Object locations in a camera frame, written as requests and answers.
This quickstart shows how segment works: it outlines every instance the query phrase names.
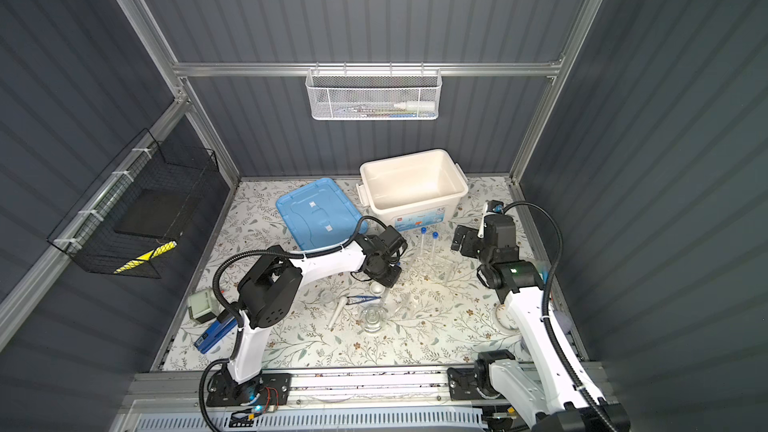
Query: gray corrugated wall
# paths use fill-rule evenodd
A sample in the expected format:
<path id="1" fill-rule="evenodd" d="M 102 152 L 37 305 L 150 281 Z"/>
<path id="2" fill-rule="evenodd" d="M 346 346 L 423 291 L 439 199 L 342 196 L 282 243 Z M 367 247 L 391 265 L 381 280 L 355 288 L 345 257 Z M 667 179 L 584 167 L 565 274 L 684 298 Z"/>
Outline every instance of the gray corrugated wall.
<path id="1" fill-rule="evenodd" d="M 581 0 L 146 0 L 182 62 L 545 62 Z"/>
<path id="2" fill-rule="evenodd" d="M 113 0 L 0 0 L 0 298 L 172 99 Z"/>
<path id="3" fill-rule="evenodd" d="M 768 0 L 605 5 L 524 193 L 633 430 L 764 430 Z"/>
<path id="4" fill-rule="evenodd" d="M 172 98 L 113 0 L 0 0 L 0 298 Z M 186 120 L 169 140 L 200 146 Z M 0 429 L 109 427 L 151 366 L 227 192 L 217 177 L 162 280 L 64 271 L 0 353 Z"/>
<path id="5" fill-rule="evenodd" d="M 167 140 L 200 147 L 186 120 Z M 149 370 L 228 192 L 216 175 L 161 279 L 64 271 L 0 354 L 3 430 L 109 428 L 134 374 Z"/>
<path id="6" fill-rule="evenodd" d="M 299 78 L 191 82 L 243 176 L 318 176 L 436 148 L 466 173 L 509 172 L 547 79 L 447 77 L 440 117 L 418 121 L 314 120 Z"/>
<path id="7" fill-rule="evenodd" d="M 146 1 L 186 62 L 548 62 L 582 0 Z M 192 83 L 243 176 L 314 176 L 435 147 L 508 172 L 545 79 L 446 78 L 436 121 L 359 123 L 312 120 L 300 79 Z"/>

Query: black cable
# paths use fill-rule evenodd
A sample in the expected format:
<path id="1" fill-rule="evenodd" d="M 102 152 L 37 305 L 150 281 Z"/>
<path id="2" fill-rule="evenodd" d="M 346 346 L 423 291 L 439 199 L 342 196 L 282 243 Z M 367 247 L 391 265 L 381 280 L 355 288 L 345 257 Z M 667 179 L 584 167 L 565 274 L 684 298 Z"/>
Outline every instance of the black cable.
<path id="1" fill-rule="evenodd" d="M 372 279 L 372 278 L 370 278 L 370 277 L 368 277 L 368 278 L 358 278 L 358 277 L 357 277 L 357 275 L 355 275 L 355 274 L 360 274 L 360 273 L 362 273 L 362 271 L 361 271 L 361 270 L 359 270 L 359 271 L 351 271 L 351 272 L 350 272 L 350 277 L 351 277 L 351 278 L 354 278 L 354 279 L 355 279 L 355 280 L 357 280 L 358 282 L 370 282 L 371 280 L 373 280 L 373 279 Z"/>
<path id="2" fill-rule="evenodd" d="M 549 337 L 549 341 L 552 342 L 552 347 L 554 348 L 554 352 L 557 354 L 558 358 L 560 359 L 560 362 L 563 365 L 563 368 L 565 368 L 565 371 L 568 372 L 568 376 L 571 378 L 571 381 L 574 383 L 574 388 L 579 391 L 581 394 L 581 397 L 584 398 L 584 400 L 589 404 L 589 406 L 594 410 L 594 412 L 600 417 L 600 420 L 602 420 L 603 424 L 605 424 L 605 427 L 607 427 L 611 432 L 618 432 L 618 429 L 614 425 L 613 422 L 610 421 L 610 418 L 605 413 L 605 410 L 603 410 L 602 407 L 598 405 L 597 402 L 592 398 L 590 393 L 587 391 L 587 389 L 584 387 L 584 383 L 581 382 L 581 379 L 578 378 L 578 375 L 576 375 L 576 370 L 573 369 L 571 366 L 571 362 L 568 360 L 567 357 L 565 357 L 565 353 L 563 352 L 562 347 L 560 347 L 560 341 L 558 341 L 558 338 L 554 335 L 554 329 L 552 328 L 552 322 L 549 317 L 549 295 L 552 292 L 552 283 L 554 281 L 554 271 L 560 264 L 560 259 L 563 256 L 563 233 L 560 230 L 560 226 L 558 226 L 558 223 L 554 221 L 552 216 L 549 215 L 547 211 L 542 209 L 542 207 L 537 206 L 536 204 L 533 204 L 531 202 L 526 202 L 524 200 L 512 202 L 510 204 L 507 204 L 504 206 L 504 209 L 502 210 L 502 214 L 506 214 L 507 211 L 510 208 L 517 207 L 517 206 L 528 206 L 535 208 L 536 210 L 540 211 L 544 216 L 549 219 L 550 223 L 554 227 L 554 233 L 558 236 L 558 253 L 554 256 L 554 261 L 552 262 L 552 266 L 549 269 L 549 275 L 547 276 L 547 282 L 544 284 L 544 294 L 542 295 L 542 322 L 544 322 L 544 329 L 547 331 L 547 336 Z"/>
<path id="3" fill-rule="evenodd" d="M 221 368 L 223 369 L 229 361 L 229 359 L 218 359 L 208 364 L 205 370 L 203 370 L 203 375 L 200 376 L 200 385 L 197 387 L 197 400 L 200 403 L 200 413 L 203 415 L 203 422 L 205 422 L 208 428 L 213 432 L 221 432 L 221 429 L 216 427 L 214 422 L 208 417 L 208 410 L 205 408 L 205 378 L 212 368 L 221 364 Z"/>

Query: floral tablecloth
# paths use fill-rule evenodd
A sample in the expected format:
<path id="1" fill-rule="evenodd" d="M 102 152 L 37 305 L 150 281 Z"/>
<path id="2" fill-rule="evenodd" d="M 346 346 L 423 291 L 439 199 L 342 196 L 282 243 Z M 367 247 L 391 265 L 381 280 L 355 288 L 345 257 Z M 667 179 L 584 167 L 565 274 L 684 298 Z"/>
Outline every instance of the floral tablecloth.
<path id="1" fill-rule="evenodd" d="M 389 291 L 384 306 L 389 318 L 376 334 L 360 327 L 361 307 L 344 307 L 332 330 L 327 328 L 334 304 L 324 306 L 319 300 L 322 290 L 334 297 L 370 294 L 369 284 L 358 282 L 349 273 L 338 274 L 308 284 L 296 295 L 288 316 L 272 329 L 264 368 L 315 368 L 398 364 L 455 364 L 475 360 L 479 351 L 507 348 L 519 341 L 496 329 L 491 318 L 498 299 L 475 277 L 476 261 L 464 258 L 450 249 L 453 229 L 457 224 L 477 227 L 486 200 L 509 202 L 503 177 L 469 178 L 469 194 L 461 201 L 456 214 L 446 222 L 428 228 L 425 253 L 419 254 L 421 233 L 404 232 L 408 251 L 401 260 L 403 272 Z M 251 248 L 282 245 L 285 250 L 298 249 L 280 214 L 275 200 L 295 190 L 308 180 L 242 182 L 226 216 L 206 269 L 197 285 L 201 290 L 211 285 L 216 267 L 237 252 Z M 366 214 L 355 191 L 355 179 L 337 180 L 355 206 Z M 518 225 L 521 257 L 532 257 L 528 240 Z M 438 232 L 435 256 L 431 258 L 432 232 Z M 236 298 L 236 284 L 256 258 L 244 259 L 229 268 L 221 279 L 224 295 Z M 456 271 L 444 284 L 445 273 L 456 262 Z M 410 294 L 411 307 L 398 309 Z M 171 343 L 163 370 L 202 370 L 212 360 L 228 357 L 234 345 L 234 331 L 203 355 L 194 342 L 207 328 L 188 318 L 181 324 Z"/>

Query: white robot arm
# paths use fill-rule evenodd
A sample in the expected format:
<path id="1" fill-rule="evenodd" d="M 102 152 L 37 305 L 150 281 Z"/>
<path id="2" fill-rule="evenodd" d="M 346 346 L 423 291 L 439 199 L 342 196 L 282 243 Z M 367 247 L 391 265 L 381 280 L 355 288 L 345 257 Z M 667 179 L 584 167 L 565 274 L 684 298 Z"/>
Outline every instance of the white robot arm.
<path id="1" fill-rule="evenodd" d="M 301 270 L 301 282 L 298 288 L 320 280 L 323 277 L 338 274 L 340 272 L 354 272 L 360 270 L 366 260 L 366 254 L 356 242 L 333 254 L 322 255 L 315 258 L 288 259 L 290 265 Z M 287 313 L 290 304 L 285 308 L 270 311 L 273 317 Z M 258 321 L 251 321 L 247 309 L 241 310 L 245 326 L 243 328 L 240 349 L 237 356 L 230 360 L 227 367 L 232 379 L 242 384 L 261 372 L 261 362 L 266 348 L 266 341 L 270 336 L 270 330 L 274 325 L 260 327 Z"/>
<path id="2" fill-rule="evenodd" d="M 520 260 L 516 225 L 505 214 L 516 205 L 537 208 L 552 220 L 543 209 L 528 202 L 504 207 L 501 202 L 489 201 L 483 211 L 482 230 L 457 226 L 451 249 L 480 261 L 478 280 L 494 289 L 504 303 L 528 346 L 542 384 L 524 374 L 508 350 L 501 350 L 478 355 L 474 371 L 477 389 L 486 397 L 503 395 L 534 432 L 629 430 L 624 408 L 607 404 L 600 388 L 581 367 L 557 319 L 549 313 L 544 294 L 552 284 L 542 281 L 533 264 Z M 562 248 L 559 228 L 554 220 L 552 224 Z"/>
<path id="3" fill-rule="evenodd" d="M 523 373 L 514 359 L 495 360 L 488 365 L 491 386 L 509 400 L 520 418 L 529 425 L 536 424 L 537 414 L 552 415 L 565 410 L 565 405 L 568 403 L 577 409 L 588 407 L 581 394 L 574 389 L 573 382 L 554 352 L 547 332 L 544 330 L 542 293 L 538 287 L 526 287 L 521 288 L 518 293 L 507 293 L 504 300 L 504 308 L 525 340 L 542 385 L 539 386 Z M 557 324 L 557 319 L 553 315 L 550 318 L 557 340 L 582 384 L 593 398 L 604 399 L 602 391 L 582 369 L 571 345 Z"/>

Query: zip tie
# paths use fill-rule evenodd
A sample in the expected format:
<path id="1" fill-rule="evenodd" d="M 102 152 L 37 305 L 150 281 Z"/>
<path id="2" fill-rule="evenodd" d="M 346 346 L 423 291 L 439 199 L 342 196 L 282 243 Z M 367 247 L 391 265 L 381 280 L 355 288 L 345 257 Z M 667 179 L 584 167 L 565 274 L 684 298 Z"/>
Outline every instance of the zip tie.
<path id="1" fill-rule="evenodd" d="M 147 157 L 152 158 L 152 154 L 149 153 L 149 149 L 131 149 L 131 150 L 134 151 L 134 152 L 136 152 L 136 151 L 146 152 L 147 153 Z"/>
<path id="2" fill-rule="evenodd" d="M 80 246 L 80 241 L 76 238 L 55 238 L 53 242 L 63 242 L 65 244 L 74 244 Z"/>
<path id="3" fill-rule="evenodd" d="M 127 170 L 120 170 L 118 172 L 112 172 L 111 173 L 112 176 L 115 175 L 115 174 L 119 174 L 119 175 L 128 177 L 128 180 L 130 180 L 131 183 L 133 183 L 133 181 L 134 181 L 134 178 L 130 176 L 130 172 L 127 171 Z"/>
<path id="4" fill-rule="evenodd" d="M 104 217 L 102 217 L 98 213 L 98 210 L 96 210 L 95 208 L 92 208 L 91 210 L 81 210 L 80 212 L 78 212 L 78 214 L 92 214 L 94 217 L 98 219 L 99 222 L 104 221 Z"/>

